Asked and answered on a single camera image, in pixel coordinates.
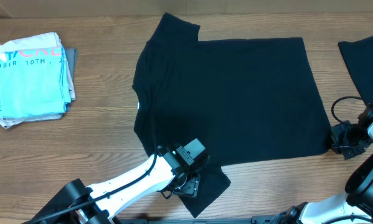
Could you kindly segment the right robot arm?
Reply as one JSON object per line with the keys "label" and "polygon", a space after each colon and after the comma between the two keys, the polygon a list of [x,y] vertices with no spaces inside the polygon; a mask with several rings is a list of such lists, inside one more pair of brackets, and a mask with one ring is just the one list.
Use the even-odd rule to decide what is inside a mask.
{"label": "right robot arm", "polygon": [[[373,144],[373,101],[355,124],[332,126],[327,145],[352,159]],[[342,193],[320,202],[304,202],[275,215],[271,223],[373,223],[373,154],[348,179]]]}

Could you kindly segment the black t-shirt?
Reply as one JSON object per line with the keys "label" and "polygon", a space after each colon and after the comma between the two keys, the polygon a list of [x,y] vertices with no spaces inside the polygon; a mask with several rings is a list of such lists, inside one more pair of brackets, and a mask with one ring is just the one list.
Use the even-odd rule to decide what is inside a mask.
{"label": "black t-shirt", "polygon": [[199,26],[164,14],[136,64],[134,131],[145,151],[198,139],[210,160],[198,216],[229,186],[222,167],[316,156],[327,151],[330,123],[303,39],[199,40]]}

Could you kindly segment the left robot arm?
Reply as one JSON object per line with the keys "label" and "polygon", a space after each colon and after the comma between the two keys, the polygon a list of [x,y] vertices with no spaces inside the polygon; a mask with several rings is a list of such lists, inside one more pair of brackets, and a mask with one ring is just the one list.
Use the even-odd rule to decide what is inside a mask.
{"label": "left robot arm", "polygon": [[196,197],[201,170],[210,155],[198,140],[189,144],[158,145],[138,167],[113,179],[86,186],[75,179],[32,218],[30,223],[116,223],[116,216],[139,199],[159,192]]}

